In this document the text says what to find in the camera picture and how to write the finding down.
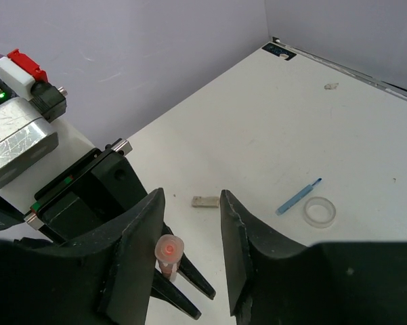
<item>silver metal block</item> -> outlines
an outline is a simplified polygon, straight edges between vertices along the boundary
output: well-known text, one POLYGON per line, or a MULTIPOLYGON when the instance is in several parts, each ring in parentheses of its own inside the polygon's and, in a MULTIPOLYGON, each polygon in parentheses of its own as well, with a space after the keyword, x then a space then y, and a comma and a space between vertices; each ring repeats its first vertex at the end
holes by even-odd
POLYGON ((33 228, 34 230, 39 230, 43 227, 44 223, 42 220, 38 218, 37 215, 35 215, 33 212, 30 213, 28 216, 24 218, 24 221, 27 222, 27 224, 33 228))
POLYGON ((131 144, 126 139, 119 141, 117 144, 113 145, 113 147, 111 147, 111 148, 115 152, 121 151, 123 153, 123 156, 126 156, 133 149, 133 147, 131 147, 131 144))
POLYGON ((0 188, 57 145, 57 132, 24 98, 0 105, 0 188))

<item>lavender wall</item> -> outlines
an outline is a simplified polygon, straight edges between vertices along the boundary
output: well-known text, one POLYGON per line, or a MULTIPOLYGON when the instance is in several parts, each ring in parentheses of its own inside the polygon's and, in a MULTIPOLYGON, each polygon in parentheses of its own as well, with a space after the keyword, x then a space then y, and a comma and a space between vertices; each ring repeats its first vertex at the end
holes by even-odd
POLYGON ((95 145, 129 137, 268 40, 264 0, 0 1, 19 47, 68 92, 95 145))
POLYGON ((266 0, 270 35, 407 89, 407 0, 266 0))

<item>small debris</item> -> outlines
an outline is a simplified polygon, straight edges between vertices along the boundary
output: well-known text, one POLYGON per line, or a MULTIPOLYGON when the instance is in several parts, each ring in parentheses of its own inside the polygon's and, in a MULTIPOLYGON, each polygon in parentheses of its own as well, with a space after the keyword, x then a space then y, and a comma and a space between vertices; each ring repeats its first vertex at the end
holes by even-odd
POLYGON ((195 196, 192 198, 191 205, 194 208, 218 208, 218 196, 195 196))
POLYGON ((327 83, 324 86, 324 89, 325 90, 334 90, 334 89, 337 89, 338 86, 339 86, 339 83, 327 83))

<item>white connector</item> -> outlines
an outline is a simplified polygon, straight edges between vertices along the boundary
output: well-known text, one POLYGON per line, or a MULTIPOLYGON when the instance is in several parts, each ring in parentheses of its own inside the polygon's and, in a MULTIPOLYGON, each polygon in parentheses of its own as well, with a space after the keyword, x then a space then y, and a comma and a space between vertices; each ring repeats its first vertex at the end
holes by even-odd
POLYGON ((18 96, 26 100, 33 98, 30 90, 35 83, 35 78, 7 57, 0 59, 0 78, 18 96))

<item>metal screw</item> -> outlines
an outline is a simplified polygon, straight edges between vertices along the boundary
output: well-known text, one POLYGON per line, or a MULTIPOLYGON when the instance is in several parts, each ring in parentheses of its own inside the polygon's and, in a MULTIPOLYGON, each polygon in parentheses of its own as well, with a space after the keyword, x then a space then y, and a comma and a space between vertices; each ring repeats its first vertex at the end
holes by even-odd
POLYGON ((115 152, 123 152, 123 156, 126 156, 128 153, 130 153, 133 149, 131 147, 131 144, 128 142, 128 140, 120 140, 117 143, 115 143, 112 147, 112 150, 115 152))
POLYGON ((59 87, 57 90, 63 95, 63 97, 66 97, 68 95, 68 91, 63 87, 59 87))

